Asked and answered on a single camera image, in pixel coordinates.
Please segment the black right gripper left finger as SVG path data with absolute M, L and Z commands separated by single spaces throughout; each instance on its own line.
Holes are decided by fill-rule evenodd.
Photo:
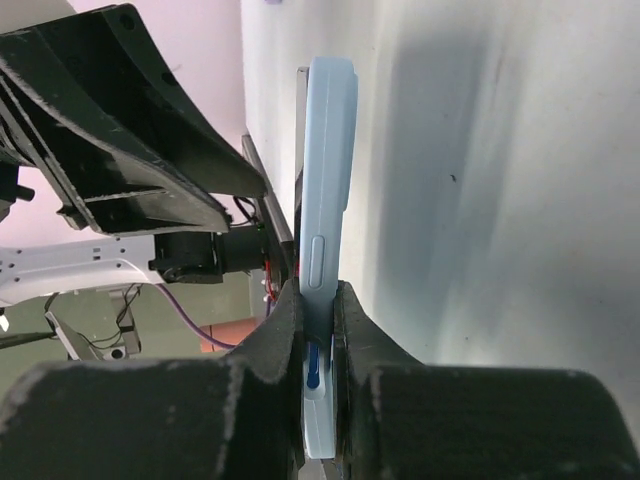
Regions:
M 294 479 L 301 432 L 301 296 L 219 358 L 64 361 L 1 404 L 5 479 Z

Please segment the blue-edged black phone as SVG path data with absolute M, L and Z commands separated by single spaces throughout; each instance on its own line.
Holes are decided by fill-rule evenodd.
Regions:
M 296 255 L 296 275 L 299 275 L 301 245 L 301 207 L 303 190 L 303 164 L 306 132 L 306 106 L 308 95 L 309 68 L 299 67 L 296 72 L 296 115 L 295 115 L 295 197 L 294 197 L 294 242 Z M 309 390 L 320 386 L 319 347 L 311 342 L 306 347 L 306 366 L 303 368 L 304 385 Z

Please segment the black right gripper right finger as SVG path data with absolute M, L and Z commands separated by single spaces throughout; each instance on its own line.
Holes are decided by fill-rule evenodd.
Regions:
M 426 365 L 334 301 L 350 479 L 635 479 L 639 455 L 612 395 L 576 370 Z

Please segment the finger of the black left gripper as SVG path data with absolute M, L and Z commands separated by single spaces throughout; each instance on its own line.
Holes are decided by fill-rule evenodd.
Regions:
M 208 123 L 137 9 L 120 4 L 1 36 L 1 70 L 36 110 L 105 153 L 111 186 L 259 198 L 263 176 Z
M 39 170 L 74 229 L 104 235 L 226 232 L 224 207 L 80 96 L 79 119 L 1 73 L 1 158 Z

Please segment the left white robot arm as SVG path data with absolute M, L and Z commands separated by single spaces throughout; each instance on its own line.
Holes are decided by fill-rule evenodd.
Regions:
M 120 284 L 209 283 L 220 195 L 261 198 L 264 176 L 207 122 L 136 8 L 103 7 L 1 37 L 1 206 L 39 170 L 93 241 L 1 252 L 1 303 Z

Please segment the light blue phone case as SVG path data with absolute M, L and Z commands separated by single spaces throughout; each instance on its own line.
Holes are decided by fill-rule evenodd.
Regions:
M 303 426 L 311 459 L 336 454 L 333 305 L 348 203 L 358 101 L 352 62 L 316 57 L 309 68 L 300 218 L 299 291 L 307 344 Z

